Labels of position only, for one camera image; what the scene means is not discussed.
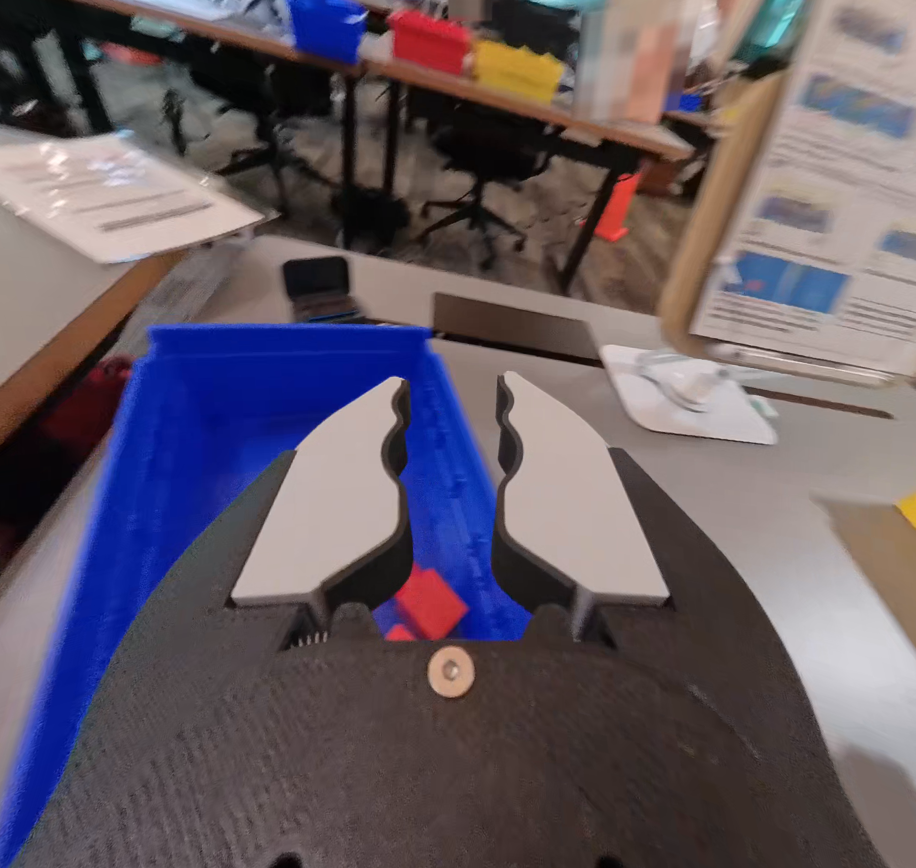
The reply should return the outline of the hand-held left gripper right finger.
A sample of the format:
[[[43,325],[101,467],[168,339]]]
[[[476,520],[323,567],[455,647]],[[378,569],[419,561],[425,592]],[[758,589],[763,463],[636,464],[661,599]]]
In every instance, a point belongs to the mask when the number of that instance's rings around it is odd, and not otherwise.
[[[529,614],[587,626],[605,604],[662,607],[670,588],[605,440],[517,372],[498,376],[498,485],[491,570]]]

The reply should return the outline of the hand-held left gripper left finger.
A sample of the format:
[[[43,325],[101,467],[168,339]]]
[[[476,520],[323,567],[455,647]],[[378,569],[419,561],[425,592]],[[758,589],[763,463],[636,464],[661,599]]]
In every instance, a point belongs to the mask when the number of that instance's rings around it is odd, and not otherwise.
[[[316,626],[343,605],[390,600],[414,563],[406,487],[409,382],[391,376],[295,448],[230,600],[293,604]]]

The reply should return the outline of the blue storage bin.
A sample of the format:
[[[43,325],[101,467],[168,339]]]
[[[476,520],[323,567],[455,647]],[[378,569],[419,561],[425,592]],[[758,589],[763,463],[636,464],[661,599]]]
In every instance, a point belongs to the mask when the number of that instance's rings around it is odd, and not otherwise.
[[[414,559],[464,601],[457,633],[521,638],[530,617],[490,570],[496,495],[471,419],[421,327],[158,326],[133,367],[101,479],[74,538],[13,582],[2,614],[2,703],[25,722],[2,780],[2,866],[13,863],[73,748],[102,672],[149,594],[199,534],[281,452],[395,376],[409,382],[403,475]],[[51,552],[62,551],[58,599]]]

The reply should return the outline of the black battery charger case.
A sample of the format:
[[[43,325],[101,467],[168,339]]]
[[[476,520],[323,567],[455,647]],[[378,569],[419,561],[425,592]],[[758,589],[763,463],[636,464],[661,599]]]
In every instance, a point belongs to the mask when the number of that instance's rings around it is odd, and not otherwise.
[[[300,324],[352,324],[365,321],[350,291],[350,268],[340,255],[291,259],[281,267],[291,318]]]

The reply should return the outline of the orange cone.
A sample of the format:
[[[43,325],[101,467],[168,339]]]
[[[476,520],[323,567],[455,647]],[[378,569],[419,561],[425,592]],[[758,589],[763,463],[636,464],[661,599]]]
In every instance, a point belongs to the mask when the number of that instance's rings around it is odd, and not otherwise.
[[[593,237],[609,244],[621,241],[629,230],[625,221],[635,197],[643,172],[626,173],[619,177],[612,188],[610,198],[595,226]]]

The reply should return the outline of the stack of clear sheets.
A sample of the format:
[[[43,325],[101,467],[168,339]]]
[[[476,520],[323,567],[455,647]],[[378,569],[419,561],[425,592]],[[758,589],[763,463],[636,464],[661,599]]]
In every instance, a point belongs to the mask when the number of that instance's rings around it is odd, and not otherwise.
[[[136,262],[244,233],[278,217],[222,180],[144,150],[127,132],[1,147],[2,210],[98,265]]]

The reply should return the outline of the black swivel chair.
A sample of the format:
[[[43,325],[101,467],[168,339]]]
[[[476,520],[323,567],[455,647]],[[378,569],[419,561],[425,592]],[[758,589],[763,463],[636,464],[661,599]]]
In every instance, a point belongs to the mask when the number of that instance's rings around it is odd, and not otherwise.
[[[497,127],[465,129],[445,125],[435,131],[431,141],[444,157],[444,169],[468,175],[472,186],[460,198],[428,199],[420,205],[419,214],[423,219],[432,210],[445,210],[446,214],[418,234],[419,243],[428,244],[432,233],[465,222],[483,241],[486,252],[480,264],[483,271],[492,270],[498,259],[495,232],[513,236],[515,251],[523,251],[528,234],[487,208],[486,190],[493,184],[519,187],[542,175],[551,164],[550,153],[524,142],[512,143]]]

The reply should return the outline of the long wooden work table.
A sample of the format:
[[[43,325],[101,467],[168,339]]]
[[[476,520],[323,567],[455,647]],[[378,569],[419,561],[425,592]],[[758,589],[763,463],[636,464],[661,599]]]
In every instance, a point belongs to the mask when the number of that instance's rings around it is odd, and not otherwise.
[[[592,206],[569,250],[565,263],[545,259],[545,274],[552,288],[569,295],[573,280],[593,239],[598,223],[612,197],[614,186],[624,176],[639,171],[647,160],[674,162],[688,157],[692,148],[678,135],[660,125],[616,122],[609,125],[577,120],[562,108],[525,100],[509,93],[495,92],[471,80],[437,72],[409,61],[379,60],[372,55],[355,65],[296,50],[291,44],[270,38],[263,31],[237,27],[231,20],[209,23],[186,13],[170,12],[137,0],[2,0],[6,15],[38,18],[56,33],[64,60],[85,105],[91,127],[98,133],[112,123],[83,55],[82,41],[111,42],[154,53],[164,59],[201,66],[218,58],[220,50],[254,60],[258,66],[284,65],[301,78],[304,71],[322,71],[343,79],[342,185],[355,187],[356,172],[356,84],[366,75],[388,83],[387,130],[383,190],[391,196],[396,176],[399,135],[399,101],[403,89],[422,89],[430,94],[450,96],[501,114],[538,121],[554,134],[534,135],[533,130],[513,128],[510,140],[532,143],[546,154],[605,170]]]

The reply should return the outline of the white document stand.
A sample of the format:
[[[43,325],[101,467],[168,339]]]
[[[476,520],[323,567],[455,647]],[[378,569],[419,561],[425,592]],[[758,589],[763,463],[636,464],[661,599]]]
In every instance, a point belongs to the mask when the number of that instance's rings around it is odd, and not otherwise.
[[[665,347],[604,345],[659,433],[774,445],[735,374],[914,385],[914,0],[812,0],[789,67],[716,146],[658,302]]]

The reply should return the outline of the distant yellow bin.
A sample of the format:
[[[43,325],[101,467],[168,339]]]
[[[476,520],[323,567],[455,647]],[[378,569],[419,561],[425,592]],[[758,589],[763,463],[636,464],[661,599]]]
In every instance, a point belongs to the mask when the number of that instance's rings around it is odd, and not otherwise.
[[[552,54],[537,54],[485,38],[475,40],[473,75],[488,89],[550,105],[565,64]]]

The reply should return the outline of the distant red bin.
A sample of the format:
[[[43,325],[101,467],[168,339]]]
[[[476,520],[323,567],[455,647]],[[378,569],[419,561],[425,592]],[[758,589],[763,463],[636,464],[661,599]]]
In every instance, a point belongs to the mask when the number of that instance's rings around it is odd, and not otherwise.
[[[395,60],[450,75],[463,74],[464,59],[473,41],[471,31],[464,25],[413,9],[389,14],[386,25]]]

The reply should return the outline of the distant blue bin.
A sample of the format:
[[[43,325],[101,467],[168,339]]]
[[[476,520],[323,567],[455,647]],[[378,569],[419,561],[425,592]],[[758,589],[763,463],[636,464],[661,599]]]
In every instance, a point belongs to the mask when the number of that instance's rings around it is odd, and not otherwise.
[[[353,0],[277,0],[297,50],[349,66],[359,62],[368,11]]]

